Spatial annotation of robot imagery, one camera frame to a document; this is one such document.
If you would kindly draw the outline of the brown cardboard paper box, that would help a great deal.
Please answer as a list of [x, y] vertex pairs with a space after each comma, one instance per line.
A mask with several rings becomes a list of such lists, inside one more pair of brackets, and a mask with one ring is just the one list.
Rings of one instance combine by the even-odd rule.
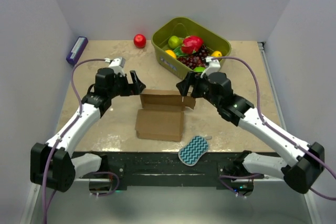
[[135, 131], [138, 138], [180, 142], [184, 130], [184, 111], [194, 109], [196, 100], [178, 91], [145, 89], [140, 94]]

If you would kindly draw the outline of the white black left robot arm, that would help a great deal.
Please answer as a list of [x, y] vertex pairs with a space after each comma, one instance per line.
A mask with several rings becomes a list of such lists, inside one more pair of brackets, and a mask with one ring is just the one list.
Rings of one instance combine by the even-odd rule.
[[44, 144], [30, 151], [30, 180], [60, 192], [66, 192], [76, 178], [92, 173], [97, 178], [108, 174], [109, 165], [102, 155], [89, 152], [74, 158], [73, 153], [86, 132], [102, 118], [115, 97], [139, 95], [146, 88], [134, 70], [132, 81], [117, 67], [101, 68], [79, 108], [63, 128]]

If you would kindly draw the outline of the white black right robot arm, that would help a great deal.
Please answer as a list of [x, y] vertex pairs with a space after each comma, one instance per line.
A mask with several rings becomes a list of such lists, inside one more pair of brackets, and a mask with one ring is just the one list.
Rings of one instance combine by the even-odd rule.
[[202, 76], [191, 71], [176, 87], [183, 97], [207, 100], [224, 120], [256, 136], [278, 154], [274, 157], [243, 151], [224, 168], [222, 177], [248, 179], [269, 175], [305, 194], [323, 172], [319, 162], [324, 161], [324, 147], [317, 142], [310, 145], [268, 121], [250, 101], [233, 92], [225, 73]]

